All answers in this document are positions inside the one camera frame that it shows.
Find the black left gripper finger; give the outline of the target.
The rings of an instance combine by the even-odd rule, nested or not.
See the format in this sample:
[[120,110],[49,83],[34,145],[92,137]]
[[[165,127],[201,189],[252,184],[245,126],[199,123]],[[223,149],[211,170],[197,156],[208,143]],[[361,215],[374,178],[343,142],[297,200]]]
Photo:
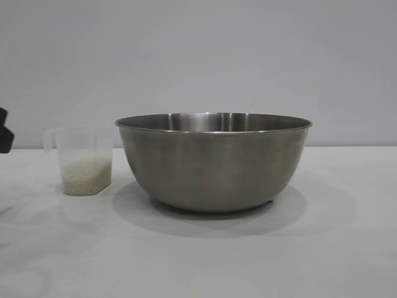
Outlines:
[[0,108],[0,154],[7,154],[12,148],[14,133],[6,127],[8,111]]

